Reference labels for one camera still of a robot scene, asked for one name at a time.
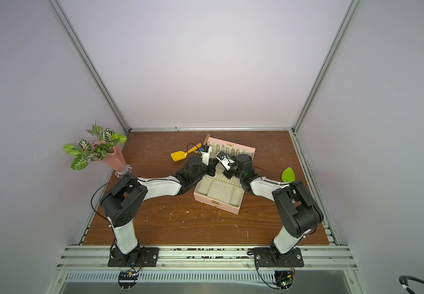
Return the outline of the pink jewelry box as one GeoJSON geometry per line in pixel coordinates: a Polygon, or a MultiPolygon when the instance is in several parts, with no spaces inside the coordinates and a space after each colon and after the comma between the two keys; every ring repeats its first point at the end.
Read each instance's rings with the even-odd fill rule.
{"type": "MultiPolygon", "coordinates": [[[[240,154],[247,154],[253,157],[256,152],[253,147],[213,137],[208,139],[207,145],[212,149],[210,160],[216,159],[216,155],[220,151],[233,158],[240,154]]],[[[194,190],[194,199],[229,213],[238,214],[245,191],[241,187],[240,180],[235,177],[227,179],[223,175],[224,170],[225,168],[221,164],[217,164],[214,177],[204,176],[194,190]]]]}

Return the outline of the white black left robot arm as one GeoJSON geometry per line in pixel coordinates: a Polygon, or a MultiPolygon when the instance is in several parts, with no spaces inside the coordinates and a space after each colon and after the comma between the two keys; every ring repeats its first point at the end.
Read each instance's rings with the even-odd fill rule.
{"type": "Polygon", "coordinates": [[[218,160],[203,163],[199,156],[186,160],[182,169],[165,178],[144,179],[125,175],[100,201],[115,236],[116,248],[124,256],[137,247],[133,219],[145,200],[180,196],[189,192],[204,176],[215,176],[218,160]]]}

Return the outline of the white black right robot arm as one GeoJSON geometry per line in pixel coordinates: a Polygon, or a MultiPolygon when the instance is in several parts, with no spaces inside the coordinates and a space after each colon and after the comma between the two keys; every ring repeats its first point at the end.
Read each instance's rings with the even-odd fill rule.
{"type": "Polygon", "coordinates": [[[271,248],[277,254],[289,253],[304,236],[315,231],[324,221],[322,210],[303,182],[278,182],[258,175],[248,154],[231,157],[220,152],[217,158],[225,168],[225,177],[236,177],[245,192],[275,203],[283,223],[271,243],[271,248]]]}

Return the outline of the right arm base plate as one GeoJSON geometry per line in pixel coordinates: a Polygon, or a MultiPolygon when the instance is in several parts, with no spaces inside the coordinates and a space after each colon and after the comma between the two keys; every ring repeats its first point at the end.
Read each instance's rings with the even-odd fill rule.
{"type": "Polygon", "coordinates": [[[247,251],[247,255],[253,257],[254,264],[258,268],[302,268],[305,265],[298,247],[285,254],[271,247],[255,247],[247,251]]]}

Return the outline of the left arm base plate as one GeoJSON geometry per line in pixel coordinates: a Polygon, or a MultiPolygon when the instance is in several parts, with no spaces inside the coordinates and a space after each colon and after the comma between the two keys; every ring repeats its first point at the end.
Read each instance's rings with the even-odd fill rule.
{"type": "Polygon", "coordinates": [[[118,247],[110,249],[108,267],[155,267],[159,257],[158,247],[135,247],[123,254],[118,247]]]}

